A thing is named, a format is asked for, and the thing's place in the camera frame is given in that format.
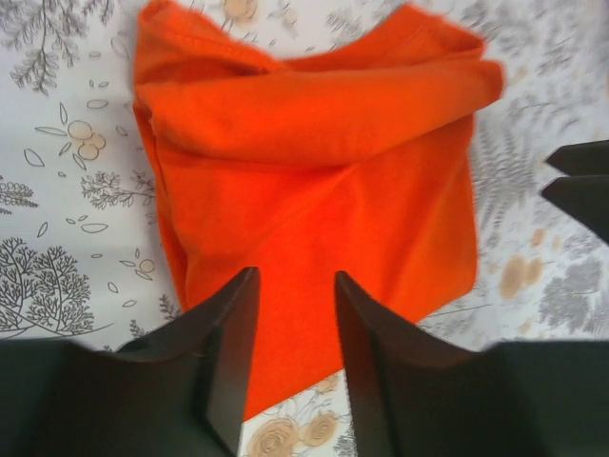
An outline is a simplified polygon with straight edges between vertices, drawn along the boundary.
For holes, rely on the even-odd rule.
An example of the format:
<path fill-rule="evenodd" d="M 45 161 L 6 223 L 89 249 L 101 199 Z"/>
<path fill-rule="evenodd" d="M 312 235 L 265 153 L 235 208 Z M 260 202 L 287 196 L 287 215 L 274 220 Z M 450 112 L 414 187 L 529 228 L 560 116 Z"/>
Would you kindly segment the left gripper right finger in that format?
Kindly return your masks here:
<path fill-rule="evenodd" d="M 335 303 L 361 456 L 604 456 L 603 340 L 454 346 L 375 301 L 347 273 Z"/>

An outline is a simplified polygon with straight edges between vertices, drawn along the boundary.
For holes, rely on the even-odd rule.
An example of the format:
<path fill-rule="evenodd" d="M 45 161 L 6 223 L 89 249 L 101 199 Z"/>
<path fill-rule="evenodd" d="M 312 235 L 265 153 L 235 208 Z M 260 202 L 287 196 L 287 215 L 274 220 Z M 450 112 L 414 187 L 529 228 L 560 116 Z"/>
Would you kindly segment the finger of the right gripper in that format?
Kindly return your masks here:
<path fill-rule="evenodd" d="M 562 146 L 546 163 L 568 176 L 606 176 L 609 173 L 609 141 Z"/>
<path fill-rule="evenodd" d="M 599 238 L 608 237 L 607 176 L 560 177 L 547 185 L 541 196 Z"/>

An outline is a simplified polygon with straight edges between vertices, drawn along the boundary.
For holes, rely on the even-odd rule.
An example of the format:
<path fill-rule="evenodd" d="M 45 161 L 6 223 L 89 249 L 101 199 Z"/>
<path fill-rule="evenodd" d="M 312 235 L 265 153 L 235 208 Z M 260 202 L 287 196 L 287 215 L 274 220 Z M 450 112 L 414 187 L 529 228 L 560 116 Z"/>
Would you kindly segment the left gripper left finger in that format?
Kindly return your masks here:
<path fill-rule="evenodd" d="M 5 456 L 234 456 L 260 300 L 244 268 L 114 352 L 68 339 L 1 345 Z"/>

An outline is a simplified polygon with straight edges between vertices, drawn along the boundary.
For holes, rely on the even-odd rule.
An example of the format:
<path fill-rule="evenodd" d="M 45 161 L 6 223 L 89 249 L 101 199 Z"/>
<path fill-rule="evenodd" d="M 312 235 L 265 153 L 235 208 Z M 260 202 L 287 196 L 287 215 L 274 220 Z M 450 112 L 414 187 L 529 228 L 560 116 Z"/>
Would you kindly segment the orange t shirt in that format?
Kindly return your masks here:
<path fill-rule="evenodd" d="M 343 270 L 416 322 L 478 270 L 468 151 L 503 68 L 472 30 L 403 5 L 340 49 L 279 59 L 199 12 L 138 17 L 133 111 L 183 309 L 260 270 L 245 416 L 343 361 Z"/>

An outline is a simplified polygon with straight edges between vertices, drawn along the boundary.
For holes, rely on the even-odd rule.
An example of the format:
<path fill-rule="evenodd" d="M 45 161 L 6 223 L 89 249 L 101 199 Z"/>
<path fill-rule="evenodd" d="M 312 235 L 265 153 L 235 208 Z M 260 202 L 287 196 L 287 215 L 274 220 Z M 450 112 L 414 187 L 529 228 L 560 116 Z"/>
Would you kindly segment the floral table mat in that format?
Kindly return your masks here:
<path fill-rule="evenodd" d="M 1 345 L 68 339 L 114 352 L 190 310 L 167 262 L 133 111 L 138 17 L 150 2 L 1 5 Z M 408 5 L 472 30 L 503 68 L 501 98 L 476 113 L 468 151 L 474 287 L 412 322 L 336 272 L 342 368 L 244 414 L 234 456 L 361 456 L 336 315 L 339 272 L 470 351 L 515 341 L 608 345 L 608 237 L 541 196 L 568 176 L 546 163 L 556 149 L 608 140 L 606 2 L 173 2 L 279 59 L 340 49 Z"/>

